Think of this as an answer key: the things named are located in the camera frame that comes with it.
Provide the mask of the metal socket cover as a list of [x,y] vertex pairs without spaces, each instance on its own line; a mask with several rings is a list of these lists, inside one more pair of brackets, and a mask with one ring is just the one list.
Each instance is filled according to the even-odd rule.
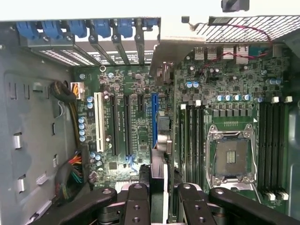
[[253,183],[229,182],[222,184],[222,187],[231,191],[254,191],[255,185]]

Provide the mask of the CPU socket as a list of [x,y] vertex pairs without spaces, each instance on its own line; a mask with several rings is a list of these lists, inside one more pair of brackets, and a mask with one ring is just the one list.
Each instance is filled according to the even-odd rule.
[[252,124],[219,129],[210,125],[205,146],[206,181],[209,188],[229,182],[253,183],[257,179],[256,135]]

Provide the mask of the black RAM slot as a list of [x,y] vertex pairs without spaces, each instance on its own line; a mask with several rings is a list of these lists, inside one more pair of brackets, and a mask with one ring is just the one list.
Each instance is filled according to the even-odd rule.
[[201,185],[201,169],[199,168],[199,127],[198,107],[194,106],[194,150],[195,150],[195,183]]
[[181,143],[181,171],[182,171],[183,182],[186,181],[185,119],[186,119],[186,104],[181,104],[180,105],[180,143]]
[[205,151],[204,151],[204,109],[201,106],[199,109],[199,128],[200,128],[200,134],[199,134],[199,146],[200,146],[200,153],[201,153],[201,188],[204,188],[205,183]]
[[266,127],[266,102],[259,104],[259,149],[258,149],[258,191],[264,195],[264,160],[265,160],[265,127]]
[[274,194],[271,192],[271,164],[272,164],[272,104],[267,104],[267,115],[266,115],[266,169],[265,169],[265,179],[266,179],[266,190],[269,201],[274,201]]
[[188,106],[187,108],[187,120],[188,120],[188,129],[187,129],[187,182],[191,183],[193,181],[193,175],[192,175],[192,153],[193,153],[193,147],[192,147],[192,106]]
[[284,102],[281,107],[281,188],[280,195],[284,201],[289,199],[288,194],[288,184],[287,184],[287,163],[288,163],[288,113],[289,113],[289,104]]
[[273,118],[272,118],[272,176],[271,176],[271,190],[277,197],[278,186],[278,130],[279,130],[279,116],[280,103],[273,104]]

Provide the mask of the long black expansion slot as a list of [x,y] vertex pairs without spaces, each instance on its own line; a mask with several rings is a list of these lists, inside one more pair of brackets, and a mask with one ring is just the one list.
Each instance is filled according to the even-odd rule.
[[132,154],[130,96],[124,95],[123,100],[124,100],[124,129],[125,129],[126,155],[129,156]]
[[119,154],[118,147],[118,112],[117,112],[117,100],[115,96],[110,96],[111,101],[111,118],[112,118],[112,155],[117,156]]

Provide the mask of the blue expansion slot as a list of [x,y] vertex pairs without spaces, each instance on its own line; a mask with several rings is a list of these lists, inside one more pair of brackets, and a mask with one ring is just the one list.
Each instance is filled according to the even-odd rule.
[[154,148],[158,140],[158,128],[157,128],[156,116],[159,110],[159,105],[158,105],[157,93],[152,93],[151,95],[151,107],[152,107],[152,147]]

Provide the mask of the white expansion slot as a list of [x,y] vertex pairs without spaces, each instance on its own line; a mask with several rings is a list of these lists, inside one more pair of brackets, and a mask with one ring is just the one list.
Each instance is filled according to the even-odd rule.
[[103,108],[103,93],[94,93],[95,123],[96,123],[96,143],[97,152],[105,150],[105,119]]

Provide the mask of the open black PC case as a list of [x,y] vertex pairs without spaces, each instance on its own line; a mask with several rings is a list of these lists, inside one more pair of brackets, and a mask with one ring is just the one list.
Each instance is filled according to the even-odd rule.
[[[68,20],[73,18],[0,19],[0,225],[55,225],[59,208],[93,190],[109,188],[92,188],[86,179],[78,99],[70,83],[76,82],[75,71],[80,68],[150,68],[154,47],[169,35],[205,38],[200,47],[215,47],[213,60],[222,58],[223,48],[232,45],[268,47],[272,55],[289,51],[285,82],[285,92],[292,97],[287,138],[289,200],[284,212],[274,210],[300,221],[300,15],[127,18],[134,21],[129,38],[118,33],[117,17],[76,19],[86,23],[84,38],[71,33]],[[146,31],[144,18],[160,18],[160,25]],[[110,20],[110,37],[95,32],[96,19]],[[39,39],[19,34],[16,23],[22,21],[36,23]],[[59,21],[63,39],[48,37],[42,21]],[[113,189],[119,193],[126,184]]]

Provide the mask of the green motherboard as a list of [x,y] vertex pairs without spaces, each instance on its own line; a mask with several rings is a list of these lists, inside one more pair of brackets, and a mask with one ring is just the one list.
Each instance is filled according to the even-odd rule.
[[[210,125],[216,124],[219,129],[243,128],[253,125],[256,135],[255,159],[258,169],[259,149],[259,104],[261,102],[290,103],[292,97],[285,92],[286,77],[290,68],[291,54],[283,49],[278,55],[267,54],[261,58],[251,56],[248,64],[236,64],[233,60],[222,58],[206,62],[195,60],[195,52],[190,53],[177,68],[177,119],[175,144],[175,172],[181,171],[180,143],[180,105],[186,104],[185,119],[185,160],[187,182],[188,155],[188,119],[187,109],[192,106],[192,175],[195,183],[195,150],[194,150],[194,106],[204,109],[204,151],[206,136]],[[142,165],[151,163],[152,149],[152,93],[162,93],[155,85],[148,66],[132,67],[86,67],[75,71],[76,82],[84,82],[84,99],[78,99],[79,141],[82,146],[82,163],[86,170],[86,179],[92,188],[112,187],[119,189],[123,184],[138,181]],[[97,152],[94,93],[103,93],[105,150]],[[130,96],[132,154],[126,155],[124,129],[124,95]],[[144,112],[138,112],[137,96],[144,95]],[[113,129],[111,118],[110,96],[117,100],[118,112],[118,147],[119,154],[113,156]],[[264,172],[264,195],[258,191],[257,181],[254,191],[238,191],[244,196],[257,200],[280,212],[286,210],[287,201],[280,195],[281,188],[281,111],[278,130],[278,162],[277,162],[277,197],[269,201],[266,190]],[[201,169],[201,153],[199,146],[199,168]],[[206,181],[204,192],[210,188]]]

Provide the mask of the white power connector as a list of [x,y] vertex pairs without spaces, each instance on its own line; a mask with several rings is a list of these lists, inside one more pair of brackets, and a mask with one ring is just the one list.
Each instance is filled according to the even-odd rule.
[[71,92],[75,95],[76,99],[84,99],[85,88],[84,82],[71,82],[70,83]]

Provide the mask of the silver USB port block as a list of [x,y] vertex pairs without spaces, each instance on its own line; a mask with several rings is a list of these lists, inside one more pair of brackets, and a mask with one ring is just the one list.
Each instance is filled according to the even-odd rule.
[[195,48],[195,60],[213,60],[217,57],[215,47],[198,47]]

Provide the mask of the silver network port block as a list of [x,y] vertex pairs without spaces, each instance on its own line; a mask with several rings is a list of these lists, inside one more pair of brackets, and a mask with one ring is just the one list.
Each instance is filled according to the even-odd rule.
[[232,45],[223,48],[224,60],[233,60],[236,64],[248,64],[249,47],[245,45]]

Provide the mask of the blue video port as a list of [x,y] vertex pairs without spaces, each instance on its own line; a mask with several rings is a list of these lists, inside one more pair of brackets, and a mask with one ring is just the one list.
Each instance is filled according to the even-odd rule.
[[261,58],[266,56],[269,53],[268,47],[261,47],[256,45],[251,45],[248,50],[248,54],[254,58]]

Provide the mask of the blue card latch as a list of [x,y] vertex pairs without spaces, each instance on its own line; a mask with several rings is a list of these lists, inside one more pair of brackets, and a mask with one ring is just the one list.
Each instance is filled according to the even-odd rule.
[[124,38],[130,38],[133,36],[133,24],[132,18],[120,18],[117,22],[117,30]]
[[142,19],[142,27],[146,31],[152,31],[154,26],[160,25],[160,18],[144,18]]
[[19,34],[29,40],[39,39],[39,32],[36,27],[36,23],[33,21],[22,21],[16,23]]
[[72,34],[77,35],[79,38],[87,36],[87,27],[84,20],[68,20],[67,23]]
[[59,21],[42,21],[42,27],[48,37],[55,40],[63,39],[63,32]]
[[94,30],[102,38],[111,36],[111,27],[109,19],[96,19],[94,20]]

